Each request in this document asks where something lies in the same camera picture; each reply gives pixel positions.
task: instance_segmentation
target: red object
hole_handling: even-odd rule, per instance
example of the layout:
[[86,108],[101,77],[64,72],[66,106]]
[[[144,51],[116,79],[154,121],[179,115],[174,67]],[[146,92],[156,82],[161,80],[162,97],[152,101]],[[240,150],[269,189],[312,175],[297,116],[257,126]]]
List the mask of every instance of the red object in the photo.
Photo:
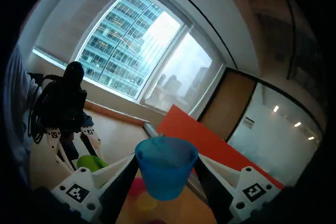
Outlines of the red object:
[[138,197],[144,191],[146,191],[144,180],[142,178],[135,178],[129,190],[129,195],[132,197]]
[[157,132],[166,137],[176,137],[191,142],[198,152],[228,166],[241,171],[246,166],[252,166],[277,188],[283,189],[283,185],[272,178],[268,173],[256,166],[230,145],[220,139],[215,133],[200,124],[181,109],[173,105],[157,128]]

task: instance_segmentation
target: window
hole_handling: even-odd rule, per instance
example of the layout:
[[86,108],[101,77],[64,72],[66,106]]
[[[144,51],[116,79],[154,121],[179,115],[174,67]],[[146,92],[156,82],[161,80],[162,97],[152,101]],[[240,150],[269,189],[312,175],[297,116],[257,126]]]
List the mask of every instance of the window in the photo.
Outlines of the window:
[[107,12],[78,57],[86,77],[137,99],[183,26],[156,2],[119,0]]
[[219,67],[218,61],[213,60],[187,33],[143,102],[164,112],[168,112],[173,104],[190,112]]
[[121,96],[163,113],[173,104],[189,113],[222,65],[205,41],[158,0],[118,0],[90,32],[77,61],[87,78]]

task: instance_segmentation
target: glass wall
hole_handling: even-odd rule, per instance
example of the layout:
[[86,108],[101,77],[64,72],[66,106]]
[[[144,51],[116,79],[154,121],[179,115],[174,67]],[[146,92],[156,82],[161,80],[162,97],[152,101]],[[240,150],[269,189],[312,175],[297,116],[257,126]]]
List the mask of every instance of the glass wall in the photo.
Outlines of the glass wall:
[[284,185],[294,185],[322,132],[294,102],[258,84],[228,144]]

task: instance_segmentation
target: plastic cup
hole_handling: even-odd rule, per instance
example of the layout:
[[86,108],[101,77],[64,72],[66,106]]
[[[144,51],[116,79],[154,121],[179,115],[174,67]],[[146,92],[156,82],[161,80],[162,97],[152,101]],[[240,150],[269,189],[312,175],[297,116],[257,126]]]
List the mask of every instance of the plastic cup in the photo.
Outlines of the plastic cup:
[[139,143],[135,155],[149,195],[172,200],[182,192],[198,151],[182,139],[154,137]]

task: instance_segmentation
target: gray shirt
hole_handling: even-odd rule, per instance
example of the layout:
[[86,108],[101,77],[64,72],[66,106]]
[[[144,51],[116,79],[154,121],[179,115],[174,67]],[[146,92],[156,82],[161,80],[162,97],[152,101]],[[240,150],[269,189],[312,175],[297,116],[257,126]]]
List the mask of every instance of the gray shirt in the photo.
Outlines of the gray shirt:
[[7,139],[12,149],[19,172],[28,184],[29,153],[32,138],[26,133],[28,110],[37,89],[34,79],[24,69],[20,49],[15,46],[6,69],[4,79],[4,115]]

